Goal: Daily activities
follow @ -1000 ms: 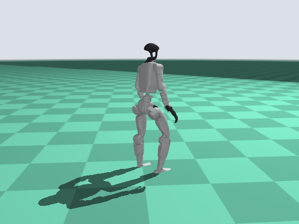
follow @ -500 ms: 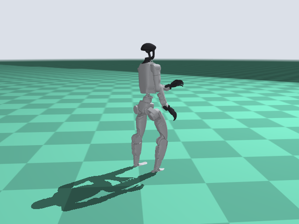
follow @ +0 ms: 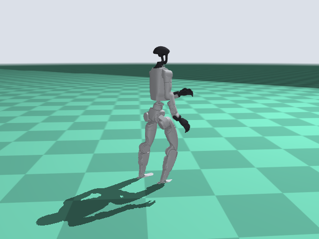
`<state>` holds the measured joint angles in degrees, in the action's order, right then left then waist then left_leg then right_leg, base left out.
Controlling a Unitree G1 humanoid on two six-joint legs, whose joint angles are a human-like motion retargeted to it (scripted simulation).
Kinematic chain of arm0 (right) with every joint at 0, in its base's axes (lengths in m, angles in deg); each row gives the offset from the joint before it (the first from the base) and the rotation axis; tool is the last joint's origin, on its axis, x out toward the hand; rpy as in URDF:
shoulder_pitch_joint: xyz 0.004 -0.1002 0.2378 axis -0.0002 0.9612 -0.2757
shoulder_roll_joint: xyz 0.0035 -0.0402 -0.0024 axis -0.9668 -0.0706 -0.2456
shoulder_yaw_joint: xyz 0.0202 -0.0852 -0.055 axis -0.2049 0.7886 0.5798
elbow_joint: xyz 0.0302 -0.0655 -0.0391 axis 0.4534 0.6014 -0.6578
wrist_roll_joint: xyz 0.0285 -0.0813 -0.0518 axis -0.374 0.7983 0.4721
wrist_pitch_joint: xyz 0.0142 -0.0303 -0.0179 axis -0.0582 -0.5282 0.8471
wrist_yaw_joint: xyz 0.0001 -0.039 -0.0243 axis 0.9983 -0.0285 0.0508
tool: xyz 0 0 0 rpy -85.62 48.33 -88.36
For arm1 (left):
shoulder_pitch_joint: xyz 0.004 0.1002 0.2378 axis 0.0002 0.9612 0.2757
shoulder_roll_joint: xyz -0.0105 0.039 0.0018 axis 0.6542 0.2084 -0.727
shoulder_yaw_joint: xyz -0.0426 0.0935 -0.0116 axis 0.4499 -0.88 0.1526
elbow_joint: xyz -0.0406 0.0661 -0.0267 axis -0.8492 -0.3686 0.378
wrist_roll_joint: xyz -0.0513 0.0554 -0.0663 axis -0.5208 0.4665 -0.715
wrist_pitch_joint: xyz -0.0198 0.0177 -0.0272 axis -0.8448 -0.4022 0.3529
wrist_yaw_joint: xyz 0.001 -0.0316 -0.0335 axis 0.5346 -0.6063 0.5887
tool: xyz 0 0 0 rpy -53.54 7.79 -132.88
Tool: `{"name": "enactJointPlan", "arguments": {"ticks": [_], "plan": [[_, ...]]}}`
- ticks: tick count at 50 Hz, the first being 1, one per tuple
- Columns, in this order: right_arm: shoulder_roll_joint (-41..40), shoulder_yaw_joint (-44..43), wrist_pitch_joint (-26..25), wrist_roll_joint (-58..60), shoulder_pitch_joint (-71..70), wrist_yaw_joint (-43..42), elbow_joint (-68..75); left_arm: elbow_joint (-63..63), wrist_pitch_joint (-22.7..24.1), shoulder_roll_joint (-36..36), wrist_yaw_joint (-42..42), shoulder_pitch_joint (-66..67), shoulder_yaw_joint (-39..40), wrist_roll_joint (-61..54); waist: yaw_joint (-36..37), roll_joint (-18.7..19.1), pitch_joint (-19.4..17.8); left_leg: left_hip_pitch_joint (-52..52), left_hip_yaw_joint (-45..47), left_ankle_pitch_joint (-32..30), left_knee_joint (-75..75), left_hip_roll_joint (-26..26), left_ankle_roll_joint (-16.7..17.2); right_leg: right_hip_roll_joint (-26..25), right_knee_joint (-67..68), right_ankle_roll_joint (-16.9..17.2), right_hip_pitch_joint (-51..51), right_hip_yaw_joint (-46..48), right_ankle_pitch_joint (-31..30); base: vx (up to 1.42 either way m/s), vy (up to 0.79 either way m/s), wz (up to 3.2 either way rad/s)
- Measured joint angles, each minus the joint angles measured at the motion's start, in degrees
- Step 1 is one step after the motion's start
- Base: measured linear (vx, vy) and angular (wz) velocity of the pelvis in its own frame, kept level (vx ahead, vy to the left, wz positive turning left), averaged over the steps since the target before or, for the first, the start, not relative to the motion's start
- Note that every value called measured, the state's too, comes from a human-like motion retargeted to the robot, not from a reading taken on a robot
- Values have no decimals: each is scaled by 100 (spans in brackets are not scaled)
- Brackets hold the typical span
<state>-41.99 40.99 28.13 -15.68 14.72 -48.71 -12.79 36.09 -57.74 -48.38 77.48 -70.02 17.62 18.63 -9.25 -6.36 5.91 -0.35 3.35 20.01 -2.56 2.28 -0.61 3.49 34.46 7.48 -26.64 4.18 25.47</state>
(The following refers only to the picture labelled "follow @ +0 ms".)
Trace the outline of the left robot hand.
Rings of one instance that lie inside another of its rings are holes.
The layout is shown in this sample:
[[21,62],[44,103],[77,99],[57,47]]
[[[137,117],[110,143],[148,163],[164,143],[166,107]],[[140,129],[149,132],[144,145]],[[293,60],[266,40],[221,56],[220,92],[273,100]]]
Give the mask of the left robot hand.
[[177,92],[174,92],[173,94],[174,95],[178,94],[178,98],[180,96],[186,96],[186,95],[192,95],[193,96],[193,91],[191,89],[184,88],[184,89],[180,90],[180,92],[177,91]]

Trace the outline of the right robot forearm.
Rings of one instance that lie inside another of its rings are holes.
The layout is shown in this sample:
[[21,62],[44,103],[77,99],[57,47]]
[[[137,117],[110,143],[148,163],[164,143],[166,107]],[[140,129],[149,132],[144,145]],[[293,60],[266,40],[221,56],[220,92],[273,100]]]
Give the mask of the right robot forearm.
[[172,115],[172,118],[173,118],[173,116],[176,116],[177,118],[179,118],[179,113],[177,112],[177,108],[175,105],[174,94],[170,93],[169,98],[170,98],[170,101],[167,102],[167,105],[169,106],[169,110],[170,110],[170,113]]

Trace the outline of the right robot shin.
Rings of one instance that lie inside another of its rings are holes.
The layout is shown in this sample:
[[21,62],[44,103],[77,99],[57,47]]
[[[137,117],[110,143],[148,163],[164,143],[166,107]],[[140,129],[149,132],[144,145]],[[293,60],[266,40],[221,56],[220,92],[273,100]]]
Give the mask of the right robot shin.
[[[162,165],[162,175],[160,178],[161,183],[165,183],[166,179],[172,170],[174,163],[176,161],[178,152],[176,152],[175,149],[171,149],[168,153],[168,156],[165,156],[163,159],[163,165]],[[164,181],[165,180],[165,181]]]

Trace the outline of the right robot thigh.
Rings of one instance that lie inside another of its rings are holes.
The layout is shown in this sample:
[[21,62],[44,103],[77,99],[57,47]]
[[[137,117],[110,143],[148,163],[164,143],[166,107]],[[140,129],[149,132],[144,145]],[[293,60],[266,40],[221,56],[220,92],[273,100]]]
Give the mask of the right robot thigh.
[[164,129],[164,133],[166,135],[166,138],[170,144],[169,147],[166,148],[165,153],[168,156],[168,153],[171,149],[175,149],[177,152],[178,147],[178,136],[177,131],[175,128],[175,125],[170,117],[164,117],[160,115],[157,118],[158,125],[161,129]]

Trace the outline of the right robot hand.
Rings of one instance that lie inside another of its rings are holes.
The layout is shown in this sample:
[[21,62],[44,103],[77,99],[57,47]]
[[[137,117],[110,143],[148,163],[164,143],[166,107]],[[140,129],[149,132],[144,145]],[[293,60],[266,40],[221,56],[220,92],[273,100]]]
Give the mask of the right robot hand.
[[177,118],[176,116],[173,116],[173,118],[176,120],[176,121],[179,121],[180,124],[185,128],[185,133],[189,131],[190,129],[190,125],[188,123],[188,121],[184,118],[181,118],[181,116],[179,115],[179,118]]

